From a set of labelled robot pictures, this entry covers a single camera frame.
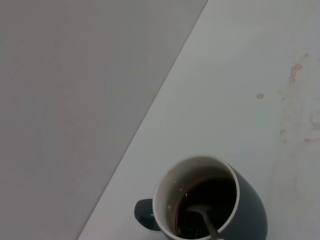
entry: dark gray mug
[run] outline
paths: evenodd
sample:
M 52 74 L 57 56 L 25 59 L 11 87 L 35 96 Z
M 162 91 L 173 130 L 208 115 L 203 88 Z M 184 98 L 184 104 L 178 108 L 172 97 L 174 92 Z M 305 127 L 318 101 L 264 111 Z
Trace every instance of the dark gray mug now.
M 179 204 L 188 190 L 212 178 L 233 179 L 236 186 L 233 211 L 218 229 L 221 237 L 225 240 L 265 240 L 267 216 L 258 194 L 237 171 L 218 157 L 196 156 L 173 166 L 156 187 L 153 199 L 136 203 L 135 218 L 147 229 L 162 231 L 169 240 L 183 240 L 176 234 Z M 210 240 L 211 237 L 198 239 Z

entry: spoon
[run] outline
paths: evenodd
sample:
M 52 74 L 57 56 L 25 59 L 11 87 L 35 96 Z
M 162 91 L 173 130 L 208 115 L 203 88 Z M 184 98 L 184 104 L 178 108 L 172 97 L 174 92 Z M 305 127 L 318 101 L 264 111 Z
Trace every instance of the spoon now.
M 208 229 L 212 240 L 223 240 L 219 232 L 217 231 L 215 226 L 212 224 L 212 222 L 210 221 L 207 215 L 207 212 L 210 209 L 211 209 L 211 206 L 209 205 L 199 204 L 199 205 L 192 205 L 188 207 L 186 210 L 190 212 L 200 213 L 202 215 L 206 228 Z

